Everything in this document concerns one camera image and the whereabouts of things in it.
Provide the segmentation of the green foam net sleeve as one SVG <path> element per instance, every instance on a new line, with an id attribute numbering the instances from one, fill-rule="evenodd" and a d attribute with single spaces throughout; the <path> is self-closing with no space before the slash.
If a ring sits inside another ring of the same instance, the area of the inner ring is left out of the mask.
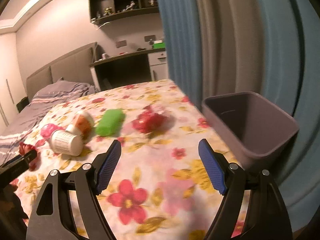
<path id="1" fill-rule="evenodd" d="M 98 122 L 95 132 L 100 137 L 114 135 L 122 126 L 125 114 L 121 109 L 108 109 Z"/>

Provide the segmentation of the floral bed sheet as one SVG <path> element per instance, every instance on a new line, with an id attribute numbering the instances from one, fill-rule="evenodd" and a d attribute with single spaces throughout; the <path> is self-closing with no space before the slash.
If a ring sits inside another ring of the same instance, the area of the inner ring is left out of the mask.
<path id="1" fill-rule="evenodd" d="M 132 122 L 149 106 L 163 107 L 172 121 L 141 133 Z M 99 204 L 117 239 L 203 239 L 222 196 L 214 190 L 198 154 L 201 139 L 230 162 L 235 157 L 188 97 L 171 81 L 128 85 L 61 103 L 41 125 L 65 127 L 79 111 L 98 122 L 108 109 L 125 120 L 116 139 L 121 158 Z"/>

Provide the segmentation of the green grid paper cup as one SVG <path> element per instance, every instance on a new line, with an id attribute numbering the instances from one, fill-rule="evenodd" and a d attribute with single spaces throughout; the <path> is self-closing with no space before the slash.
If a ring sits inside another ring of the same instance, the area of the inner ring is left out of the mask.
<path id="1" fill-rule="evenodd" d="M 83 150 L 84 143 L 79 135 L 67 131 L 57 130 L 50 136 L 50 146 L 55 153 L 79 156 Z"/>

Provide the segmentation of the blue and grey curtain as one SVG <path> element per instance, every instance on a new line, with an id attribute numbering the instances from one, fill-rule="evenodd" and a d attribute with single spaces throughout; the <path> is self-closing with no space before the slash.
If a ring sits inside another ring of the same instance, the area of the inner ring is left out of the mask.
<path id="1" fill-rule="evenodd" d="M 157 3 L 169 76 L 196 107 L 255 92 L 296 120 L 270 168 L 292 231 L 306 229 L 319 211 L 319 0 Z"/>

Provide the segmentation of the red white snack wrapper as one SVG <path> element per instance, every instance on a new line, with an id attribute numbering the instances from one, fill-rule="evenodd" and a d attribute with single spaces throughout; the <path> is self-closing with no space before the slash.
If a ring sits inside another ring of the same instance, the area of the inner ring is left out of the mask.
<path id="1" fill-rule="evenodd" d="M 132 121 L 132 126 L 138 132 L 147 134 L 159 129 L 168 119 L 169 115 L 163 107 L 148 105 Z"/>

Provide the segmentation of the white wardrobe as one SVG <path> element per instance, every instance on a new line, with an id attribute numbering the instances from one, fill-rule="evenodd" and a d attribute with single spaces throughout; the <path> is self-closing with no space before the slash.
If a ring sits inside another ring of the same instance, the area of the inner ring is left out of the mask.
<path id="1" fill-rule="evenodd" d="M 18 114 L 16 105 L 26 97 L 18 65 L 15 33 L 1 35 L 0 74 L 1 132 L 3 132 Z"/>

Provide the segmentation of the purple plastic trash bin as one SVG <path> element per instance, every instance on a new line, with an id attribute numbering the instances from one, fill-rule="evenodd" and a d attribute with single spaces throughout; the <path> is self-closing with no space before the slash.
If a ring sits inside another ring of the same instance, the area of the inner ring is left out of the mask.
<path id="1" fill-rule="evenodd" d="M 249 172 L 269 168 L 299 131 L 292 116 L 255 92 L 208 97 L 202 102 L 202 111 Z"/>

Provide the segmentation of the green box on desk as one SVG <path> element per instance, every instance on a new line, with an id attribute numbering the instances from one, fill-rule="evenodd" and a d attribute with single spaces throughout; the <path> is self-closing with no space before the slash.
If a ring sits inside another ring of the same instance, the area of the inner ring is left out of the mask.
<path id="1" fill-rule="evenodd" d="M 152 45 L 153 49 L 163 49 L 165 48 L 165 42 L 163 40 L 156 40 Z"/>

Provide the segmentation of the grey upholstered headboard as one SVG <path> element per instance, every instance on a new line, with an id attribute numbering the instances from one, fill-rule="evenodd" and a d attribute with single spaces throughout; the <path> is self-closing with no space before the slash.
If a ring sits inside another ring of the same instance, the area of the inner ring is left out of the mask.
<path id="1" fill-rule="evenodd" d="M 33 72 L 26 79 L 28 99 L 47 85 L 51 85 L 60 78 L 71 82 L 94 84 L 90 65 L 100 56 L 97 42 L 93 42 L 68 52 L 65 55 L 44 65 Z"/>

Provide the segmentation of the dark desk with drawers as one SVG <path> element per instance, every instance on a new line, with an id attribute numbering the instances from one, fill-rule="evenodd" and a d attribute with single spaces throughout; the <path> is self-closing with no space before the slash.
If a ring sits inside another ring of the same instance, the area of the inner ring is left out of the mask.
<path id="1" fill-rule="evenodd" d="M 93 81 L 100 90 L 167 79 L 167 52 L 147 49 L 95 61 L 90 65 Z"/>

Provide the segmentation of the dark wall shelf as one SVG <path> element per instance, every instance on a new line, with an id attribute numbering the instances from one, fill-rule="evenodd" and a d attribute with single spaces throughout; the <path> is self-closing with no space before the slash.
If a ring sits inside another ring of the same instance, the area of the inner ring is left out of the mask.
<path id="1" fill-rule="evenodd" d="M 123 18 L 158 12 L 157 0 L 89 0 L 90 21 L 97 26 Z"/>

